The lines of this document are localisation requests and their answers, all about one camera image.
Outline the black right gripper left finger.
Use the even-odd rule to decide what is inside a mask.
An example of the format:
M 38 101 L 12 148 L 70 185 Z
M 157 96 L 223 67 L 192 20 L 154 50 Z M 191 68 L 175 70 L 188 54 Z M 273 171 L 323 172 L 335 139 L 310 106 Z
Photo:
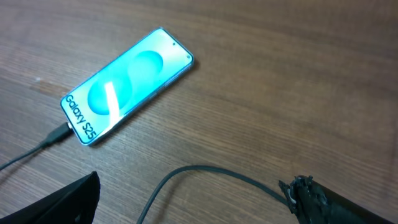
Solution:
M 100 199 L 93 171 L 62 189 L 4 218 L 1 224 L 92 224 Z

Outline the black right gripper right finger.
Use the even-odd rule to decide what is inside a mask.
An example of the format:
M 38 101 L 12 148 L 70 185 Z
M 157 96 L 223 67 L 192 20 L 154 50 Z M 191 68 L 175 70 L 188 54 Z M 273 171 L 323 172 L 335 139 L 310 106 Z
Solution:
M 297 176 L 290 184 L 280 181 L 279 187 L 300 224 L 392 224 L 315 182 L 312 176 Z

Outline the Galaxy S25 smartphone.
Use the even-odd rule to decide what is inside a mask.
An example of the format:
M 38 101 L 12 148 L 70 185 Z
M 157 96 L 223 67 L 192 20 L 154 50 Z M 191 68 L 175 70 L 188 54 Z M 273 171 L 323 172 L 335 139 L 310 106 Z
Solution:
M 60 101 L 80 143 L 97 143 L 178 80 L 193 54 L 160 27 L 70 90 Z

